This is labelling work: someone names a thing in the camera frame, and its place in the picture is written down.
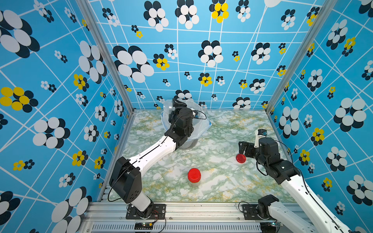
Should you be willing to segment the red jar lid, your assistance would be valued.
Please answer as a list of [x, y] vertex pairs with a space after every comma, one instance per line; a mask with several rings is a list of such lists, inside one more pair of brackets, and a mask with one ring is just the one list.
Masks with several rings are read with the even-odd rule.
[[239, 153], [236, 155], [236, 161], [240, 164], [243, 164], [246, 162], [246, 156]]

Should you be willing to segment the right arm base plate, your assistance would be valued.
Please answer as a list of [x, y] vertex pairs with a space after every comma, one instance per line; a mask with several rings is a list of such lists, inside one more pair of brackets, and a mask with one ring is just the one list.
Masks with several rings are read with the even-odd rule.
[[255, 204], [240, 204], [239, 210], [243, 213], [243, 217], [245, 220], [268, 220], [268, 221], [276, 221], [276, 219], [267, 216], [262, 217], [259, 215], [257, 205]]

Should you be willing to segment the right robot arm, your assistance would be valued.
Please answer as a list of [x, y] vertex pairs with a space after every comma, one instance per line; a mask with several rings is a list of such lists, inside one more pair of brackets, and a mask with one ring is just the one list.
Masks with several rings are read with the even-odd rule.
[[290, 211], [277, 197], [267, 195], [258, 200], [261, 218], [273, 218], [294, 233], [350, 233], [351, 229], [339, 220], [305, 182], [301, 172], [289, 160], [280, 157], [278, 144], [270, 137], [255, 143], [239, 142], [239, 153], [253, 158], [264, 167], [266, 174], [281, 185], [297, 202], [308, 221]]

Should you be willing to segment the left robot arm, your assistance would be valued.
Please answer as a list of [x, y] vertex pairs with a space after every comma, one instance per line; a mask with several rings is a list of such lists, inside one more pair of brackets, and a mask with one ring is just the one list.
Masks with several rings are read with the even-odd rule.
[[173, 107], [169, 115], [171, 127], [164, 136], [130, 159], [120, 157], [109, 180], [111, 190], [126, 204], [134, 206], [141, 218], [148, 218], [153, 213], [153, 201], [142, 191], [142, 175], [164, 156], [180, 148], [194, 131], [193, 119], [198, 115], [197, 111], [177, 100], [173, 100]]

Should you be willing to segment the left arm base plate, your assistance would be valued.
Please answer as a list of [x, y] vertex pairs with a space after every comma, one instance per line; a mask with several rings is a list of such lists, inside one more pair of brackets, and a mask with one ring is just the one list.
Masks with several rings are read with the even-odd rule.
[[166, 213], [165, 204], [151, 204], [145, 211], [139, 211], [135, 206], [129, 204], [127, 206], [126, 219], [129, 220], [156, 220], [164, 219]]

